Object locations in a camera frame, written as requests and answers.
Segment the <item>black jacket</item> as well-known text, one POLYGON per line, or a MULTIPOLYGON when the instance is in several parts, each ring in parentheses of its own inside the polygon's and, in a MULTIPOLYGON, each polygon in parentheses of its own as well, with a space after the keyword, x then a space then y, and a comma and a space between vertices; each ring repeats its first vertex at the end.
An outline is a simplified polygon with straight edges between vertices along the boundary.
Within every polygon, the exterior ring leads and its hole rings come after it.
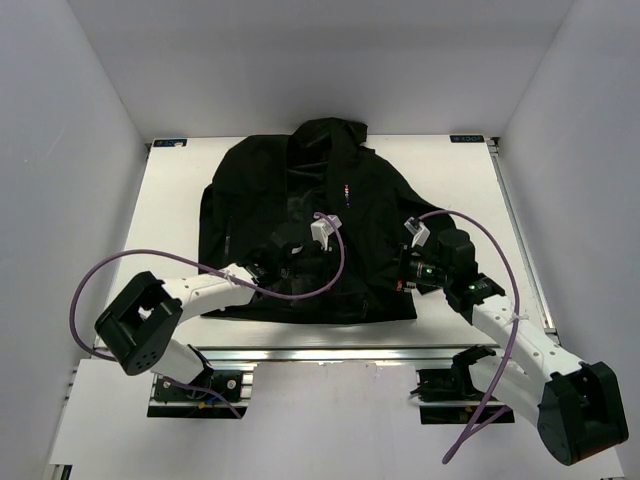
POLYGON ((233 319, 294 324, 352 325, 413 320, 412 296, 395 290, 399 246, 410 241, 406 221, 422 219, 425 243, 453 219, 423 199, 385 159, 366 146, 367 128, 337 118, 310 120, 290 135, 253 135, 223 157, 204 189, 199 212, 198 260, 222 269, 266 244, 282 223, 337 217, 346 261, 331 253, 325 285, 280 280, 284 299, 256 295, 230 307, 233 319))

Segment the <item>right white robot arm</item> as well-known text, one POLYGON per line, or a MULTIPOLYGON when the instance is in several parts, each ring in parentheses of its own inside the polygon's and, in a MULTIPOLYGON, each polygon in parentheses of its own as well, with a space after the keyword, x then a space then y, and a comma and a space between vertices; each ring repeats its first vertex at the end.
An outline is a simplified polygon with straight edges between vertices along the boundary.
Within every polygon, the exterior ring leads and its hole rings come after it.
POLYGON ((399 288, 442 289, 451 309, 504 351, 474 346, 455 355, 451 384, 459 396, 481 392, 502 402, 536 428, 563 465, 628 440, 614 371, 603 362, 585 362, 518 315, 505 290, 479 271, 466 232, 441 233, 433 255, 403 245, 398 263, 399 288))

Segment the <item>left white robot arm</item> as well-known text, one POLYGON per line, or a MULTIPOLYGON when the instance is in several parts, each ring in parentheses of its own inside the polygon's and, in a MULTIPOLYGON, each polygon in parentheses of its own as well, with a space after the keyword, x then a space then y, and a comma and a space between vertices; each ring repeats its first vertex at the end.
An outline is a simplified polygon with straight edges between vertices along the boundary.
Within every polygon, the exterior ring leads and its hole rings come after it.
POLYGON ((335 216, 310 225, 308 241, 273 235, 237 263, 221 270, 204 268, 192 277, 162 280, 149 271, 136 274, 95 323, 95 330, 128 376, 150 371, 178 387, 188 398, 210 393, 214 370, 195 347, 174 339, 176 328, 195 317, 249 304, 257 294, 284 299, 275 289, 294 274, 319 280, 323 263, 345 245, 335 216))

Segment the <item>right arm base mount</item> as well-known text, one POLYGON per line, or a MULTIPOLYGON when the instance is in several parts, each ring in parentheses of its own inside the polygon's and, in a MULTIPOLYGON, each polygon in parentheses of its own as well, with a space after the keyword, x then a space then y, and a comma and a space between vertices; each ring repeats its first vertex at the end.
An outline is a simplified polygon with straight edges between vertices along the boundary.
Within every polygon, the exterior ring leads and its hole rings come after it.
POLYGON ((495 356, 496 352, 489 347, 473 346, 454 355, 446 368, 419 369, 417 386, 410 396, 419 401, 421 424, 466 424, 484 395, 472 385, 469 367, 480 359, 495 356))

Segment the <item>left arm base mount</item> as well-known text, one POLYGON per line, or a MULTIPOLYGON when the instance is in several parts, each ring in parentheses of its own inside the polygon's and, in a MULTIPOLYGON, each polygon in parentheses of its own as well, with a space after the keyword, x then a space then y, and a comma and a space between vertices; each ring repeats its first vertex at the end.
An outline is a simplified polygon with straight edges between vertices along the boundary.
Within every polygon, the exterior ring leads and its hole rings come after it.
POLYGON ((201 387, 181 387, 155 374, 147 407, 148 418, 241 419, 247 411, 253 386, 253 364, 216 364, 201 387))

